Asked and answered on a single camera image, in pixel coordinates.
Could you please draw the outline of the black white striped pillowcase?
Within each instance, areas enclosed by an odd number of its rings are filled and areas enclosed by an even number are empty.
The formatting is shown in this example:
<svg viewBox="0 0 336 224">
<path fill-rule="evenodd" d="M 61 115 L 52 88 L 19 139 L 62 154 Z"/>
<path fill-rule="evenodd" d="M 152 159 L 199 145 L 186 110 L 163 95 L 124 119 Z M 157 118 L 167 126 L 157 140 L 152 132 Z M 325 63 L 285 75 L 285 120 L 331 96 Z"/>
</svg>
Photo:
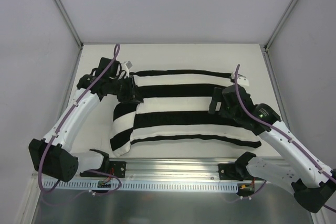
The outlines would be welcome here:
<svg viewBox="0 0 336 224">
<path fill-rule="evenodd" d="M 233 84 L 231 73 L 205 70 L 144 70 L 130 73 L 142 98 L 120 102 L 113 111 L 110 145 L 114 156 L 141 142 L 216 140 L 259 148 L 261 141 L 232 119 L 209 114 L 215 88 Z"/>
</svg>

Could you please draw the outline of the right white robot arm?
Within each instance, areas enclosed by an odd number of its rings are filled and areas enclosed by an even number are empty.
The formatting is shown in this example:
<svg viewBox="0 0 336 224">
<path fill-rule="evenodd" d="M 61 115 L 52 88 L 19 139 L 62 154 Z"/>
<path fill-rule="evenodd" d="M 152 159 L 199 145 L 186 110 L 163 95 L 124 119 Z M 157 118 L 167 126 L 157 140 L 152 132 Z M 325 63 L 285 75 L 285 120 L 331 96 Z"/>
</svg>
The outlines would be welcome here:
<svg viewBox="0 0 336 224">
<path fill-rule="evenodd" d="M 317 213 L 335 193 L 335 170 L 315 157 L 269 105 L 253 104 L 240 85 L 215 88 L 210 114 L 231 119 L 275 149 L 289 169 L 268 163 L 251 152 L 242 154 L 224 173 L 236 180 L 257 177 L 286 190 L 305 210 Z"/>
</svg>

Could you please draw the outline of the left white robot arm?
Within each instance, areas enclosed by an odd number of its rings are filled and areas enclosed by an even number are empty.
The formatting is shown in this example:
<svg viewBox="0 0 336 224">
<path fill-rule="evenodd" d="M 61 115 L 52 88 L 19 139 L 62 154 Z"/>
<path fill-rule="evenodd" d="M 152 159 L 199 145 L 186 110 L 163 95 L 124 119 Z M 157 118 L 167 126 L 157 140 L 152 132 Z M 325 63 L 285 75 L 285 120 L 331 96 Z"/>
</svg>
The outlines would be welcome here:
<svg viewBox="0 0 336 224">
<path fill-rule="evenodd" d="M 108 174 L 109 154 L 96 149 L 73 154 L 71 149 L 87 117 L 104 97 L 114 95 L 119 102 L 142 102 L 131 67 L 130 61 L 120 63 L 102 57 L 98 67 L 79 79 L 75 94 L 56 125 L 42 139 L 32 139 L 28 146 L 39 176 L 68 182 L 89 170 L 99 177 Z"/>
</svg>

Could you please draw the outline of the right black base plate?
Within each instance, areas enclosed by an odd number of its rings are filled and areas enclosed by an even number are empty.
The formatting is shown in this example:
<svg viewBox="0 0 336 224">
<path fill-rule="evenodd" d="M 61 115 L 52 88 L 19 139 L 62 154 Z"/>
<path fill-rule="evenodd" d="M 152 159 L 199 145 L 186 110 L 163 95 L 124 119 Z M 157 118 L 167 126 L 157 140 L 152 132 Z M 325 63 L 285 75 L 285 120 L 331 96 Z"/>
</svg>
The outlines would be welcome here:
<svg viewBox="0 0 336 224">
<path fill-rule="evenodd" d="M 220 180 L 239 180 L 239 174 L 234 163 L 218 164 L 218 176 Z"/>
</svg>

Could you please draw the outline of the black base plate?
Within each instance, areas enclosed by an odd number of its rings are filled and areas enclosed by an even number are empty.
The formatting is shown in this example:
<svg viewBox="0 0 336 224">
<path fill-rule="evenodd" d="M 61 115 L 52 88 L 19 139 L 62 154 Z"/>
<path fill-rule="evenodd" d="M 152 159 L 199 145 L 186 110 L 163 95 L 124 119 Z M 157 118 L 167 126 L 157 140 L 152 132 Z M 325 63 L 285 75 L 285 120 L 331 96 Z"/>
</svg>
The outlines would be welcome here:
<svg viewBox="0 0 336 224">
<path fill-rule="evenodd" d="M 79 174 L 80 177 L 107 177 L 113 175 L 118 178 L 125 178 L 127 163 L 124 161 L 111 161 L 107 159 L 98 169 L 90 169 Z"/>
<path fill-rule="evenodd" d="M 220 180 L 239 180 L 239 174 L 234 163 L 218 164 L 218 176 Z"/>
</svg>

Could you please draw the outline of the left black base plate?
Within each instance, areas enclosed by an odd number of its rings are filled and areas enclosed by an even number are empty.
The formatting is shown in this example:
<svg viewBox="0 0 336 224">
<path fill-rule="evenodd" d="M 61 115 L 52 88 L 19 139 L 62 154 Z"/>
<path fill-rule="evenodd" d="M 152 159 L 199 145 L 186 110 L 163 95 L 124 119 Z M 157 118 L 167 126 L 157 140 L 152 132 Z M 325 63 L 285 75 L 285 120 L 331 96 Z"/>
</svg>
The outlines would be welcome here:
<svg viewBox="0 0 336 224">
<path fill-rule="evenodd" d="M 113 175 L 118 178 L 125 178 L 127 163 L 124 161 L 111 161 L 107 159 L 98 169 L 90 169 L 79 174 L 80 177 L 107 177 Z"/>
</svg>

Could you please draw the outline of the aluminium mounting rail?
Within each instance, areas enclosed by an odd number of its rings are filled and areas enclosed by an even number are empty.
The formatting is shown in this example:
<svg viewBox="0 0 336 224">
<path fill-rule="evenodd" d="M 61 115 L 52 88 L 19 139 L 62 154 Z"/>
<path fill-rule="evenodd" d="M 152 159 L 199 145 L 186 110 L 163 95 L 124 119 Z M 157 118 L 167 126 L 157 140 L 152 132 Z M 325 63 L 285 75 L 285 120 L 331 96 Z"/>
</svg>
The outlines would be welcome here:
<svg viewBox="0 0 336 224">
<path fill-rule="evenodd" d="M 89 179 L 103 177 L 80 177 L 79 174 L 98 169 L 102 162 L 79 161 L 78 169 L 71 179 Z M 125 178 L 121 180 L 165 181 L 165 182 L 217 182 L 218 164 L 235 163 L 235 158 L 109 158 L 111 161 L 127 163 Z"/>
</svg>

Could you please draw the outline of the left aluminium frame post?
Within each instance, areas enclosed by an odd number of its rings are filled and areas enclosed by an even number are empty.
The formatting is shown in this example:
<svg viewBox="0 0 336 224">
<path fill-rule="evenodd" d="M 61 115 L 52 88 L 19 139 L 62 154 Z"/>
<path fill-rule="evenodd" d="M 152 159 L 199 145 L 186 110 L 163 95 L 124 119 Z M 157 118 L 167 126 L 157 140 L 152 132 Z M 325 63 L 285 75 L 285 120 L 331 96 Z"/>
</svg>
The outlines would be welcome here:
<svg viewBox="0 0 336 224">
<path fill-rule="evenodd" d="M 71 33 L 76 45 L 78 46 L 78 48 L 81 50 L 83 48 L 83 42 L 80 39 L 80 36 L 75 28 L 75 26 L 73 25 L 73 22 L 62 2 L 62 0 L 52 0 L 54 2 L 54 4 L 56 5 L 63 21 L 65 22 L 69 32 Z"/>
</svg>

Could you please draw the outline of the aluminium frame post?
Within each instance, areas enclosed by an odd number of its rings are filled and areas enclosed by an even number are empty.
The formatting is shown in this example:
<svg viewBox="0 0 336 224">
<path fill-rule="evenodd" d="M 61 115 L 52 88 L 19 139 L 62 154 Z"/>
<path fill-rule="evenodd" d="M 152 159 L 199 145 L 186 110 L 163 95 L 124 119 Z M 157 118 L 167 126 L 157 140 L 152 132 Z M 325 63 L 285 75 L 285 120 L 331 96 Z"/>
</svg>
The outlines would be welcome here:
<svg viewBox="0 0 336 224">
<path fill-rule="evenodd" d="M 285 8 L 285 11 L 281 15 L 280 19 L 278 20 L 277 24 L 275 25 L 275 27 L 274 27 L 274 29 L 273 29 L 273 31 L 271 33 L 271 35 L 269 36 L 267 42 L 264 45 L 264 49 L 266 51 L 268 51 L 270 49 L 270 47 L 272 46 L 272 44 L 276 40 L 277 36 L 281 32 L 283 26 L 287 22 L 288 18 L 290 17 L 290 15 L 292 14 L 292 12 L 294 11 L 294 9 L 297 6 L 297 4 L 298 4 L 299 1 L 300 0 L 290 0 L 289 4 Z"/>
<path fill-rule="evenodd" d="M 69 32 L 71 33 L 76 45 L 78 46 L 78 48 L 81 50 L 83 48 L 83 42 L 80 39 L 80 36 L 75 28 L 75 26 L 73 25 L 73 22 L 62 2 L 62 0 L 52 0 L 54 2 L 54 4 L 56 5 L 63 21 L 65 22 Z"/>
</svg>

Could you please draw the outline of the right aluminium frame post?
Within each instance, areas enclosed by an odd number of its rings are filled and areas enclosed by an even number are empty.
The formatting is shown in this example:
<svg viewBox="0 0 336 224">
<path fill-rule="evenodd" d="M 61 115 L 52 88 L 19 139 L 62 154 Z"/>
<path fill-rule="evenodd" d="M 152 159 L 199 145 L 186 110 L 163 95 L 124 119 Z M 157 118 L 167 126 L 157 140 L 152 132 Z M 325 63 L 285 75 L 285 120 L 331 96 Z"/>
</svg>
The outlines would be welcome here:
<svg viewBox="0 0 336 224">
<path fill-rule="evenodd" d="M 267 42 L 264 45 L 264 49 L 266 51 L 268 51 L 270 49 L 270 47 L 272 46 L 272 44 L 276 40 L 277 36 L 281 32 L 283 26 L 287 22 L 288 18 L 290 17 L 290 15 L 292 14 L 292 12 L 294 11 L 294 9 L 297 6 L 297 4 L 298 4 L 299 1 L 300 0 L 290 0 L 289 4 L 285 8 L 285 11 L 281 15 L 280 19 L 278 20 L 277 24 L 275 25 L 275 27 L 274 27 L 274 29 L 273 29 L 273 31 L 271 33 L 271 35 L 269 36 Z"/>
</svg>

